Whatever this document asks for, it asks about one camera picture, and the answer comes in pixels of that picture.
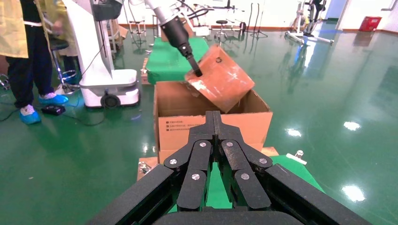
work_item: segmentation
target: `cardboard sheet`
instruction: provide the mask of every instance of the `cardboard sheet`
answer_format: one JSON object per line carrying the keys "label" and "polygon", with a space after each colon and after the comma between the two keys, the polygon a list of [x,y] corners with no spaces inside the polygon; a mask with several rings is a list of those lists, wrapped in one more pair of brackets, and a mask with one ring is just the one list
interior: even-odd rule
{"label": "cardboard sheet", "polygon": [[228,113],[254,87],[246,72],[217,44],[198,64],[203,75],[197,77],[191,70],[185,80],[223,112]]}

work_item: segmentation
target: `open cardboard box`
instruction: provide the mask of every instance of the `open cardboard box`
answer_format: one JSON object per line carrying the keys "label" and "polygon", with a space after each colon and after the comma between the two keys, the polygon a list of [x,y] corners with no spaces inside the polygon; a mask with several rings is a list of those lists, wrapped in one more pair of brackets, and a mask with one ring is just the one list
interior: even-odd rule
{"label": "open cardboard box", "polygon": [[[206,111],[219,110],[206,97],[187,83],[157,82],[153,101],[154,133],[159,162],[187,144],[189,128],[204,124]],[[272,112],[269,106],[251,90],[222,122],[240,128],[244,141],[261,151]]]}

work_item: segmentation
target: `black wheel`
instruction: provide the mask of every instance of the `black wheel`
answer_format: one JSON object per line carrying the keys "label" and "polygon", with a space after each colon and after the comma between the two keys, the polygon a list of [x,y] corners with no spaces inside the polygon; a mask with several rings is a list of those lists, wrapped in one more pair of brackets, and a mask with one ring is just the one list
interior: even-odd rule
{"label": "black wheel", "polygon": [[116,108],[120,106],[120,99],[115,95],[106,94],[101,98],[101,105],[105,108]]}

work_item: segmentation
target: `bolt head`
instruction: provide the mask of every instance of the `bolt head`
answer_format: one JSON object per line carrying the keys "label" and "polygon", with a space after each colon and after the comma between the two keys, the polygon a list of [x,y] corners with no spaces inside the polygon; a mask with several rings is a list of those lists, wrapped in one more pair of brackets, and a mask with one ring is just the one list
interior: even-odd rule
{"label": "bolt head", "polygon": [[301,158],[303,155],[304,155],[304,152],[302,150],[298,150],[294,156],[297,158]]}
{"label": "bolt head", "polygon": [[247,173],[243,173],[242,175],[240,175],[240,177],[244,180],[248,180],[250,177]]}
{"label": "bolt head", "polygon": [[261,159],[260,159],[260,163],[261,163],[261,164],[265,164],[265,163],[267,163],[267,160],[264,159],[264,158],[261,158]]}
{"label": "bolt head", "polygon": [[194,180],[199,180],[199,178],[200,178],[199,174],[197,174],[197,173],[192,174],[191,177],[192,177],[192,179],[194,179]]}

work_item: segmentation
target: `green table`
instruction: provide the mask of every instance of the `green table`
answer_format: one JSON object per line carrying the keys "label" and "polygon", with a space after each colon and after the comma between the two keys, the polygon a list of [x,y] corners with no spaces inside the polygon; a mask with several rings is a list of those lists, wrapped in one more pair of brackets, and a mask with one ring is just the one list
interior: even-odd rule
{"label": "green table", "polygon": [[[312,177],[310,172],[301,163],[287,158],[286,156],[274,156],[271,157],[271,159],[274,164],[278,163],[282,165],[295,175],[299,176],[301,179],[316,187],[318,190],[324,192],[321,186],[319,186],[316,180]],[[232,203],[228,201],[227,193],[225,192],[217,163],[213,163],[213,170],[210,175],[209,195],[206,206],[211,206],[216,209],[230,209],[232,207]],[[170,212],[177,212],[177,206],[175,205]]]}
{"label": "green table", "polygon": [[[209,49],[206,41],[200,37],[190,38],[189,43],[196,61],[200,60]],[[146,69],[148,82],[156,84],[158,81],[184,81],[185,74],[192,68],[176,48],[157,37]]]}

